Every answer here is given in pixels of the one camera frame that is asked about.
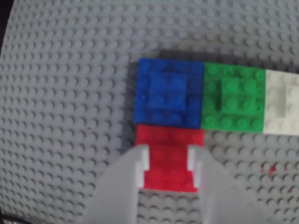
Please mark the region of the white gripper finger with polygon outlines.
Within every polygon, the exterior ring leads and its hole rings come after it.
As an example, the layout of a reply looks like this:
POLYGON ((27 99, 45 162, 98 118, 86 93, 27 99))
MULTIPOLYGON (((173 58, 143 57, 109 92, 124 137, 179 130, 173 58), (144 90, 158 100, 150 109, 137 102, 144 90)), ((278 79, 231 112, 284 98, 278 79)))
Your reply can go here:
POLYGON ((100 177, 84 215, 85 224, 135 224, 139 189, 150 168, 150 147, 129 149, 100 177))
POLYGON ((198 190, 204 224, 267 222, 267 211, 206 149, 188 146, 187 169, 198 190))

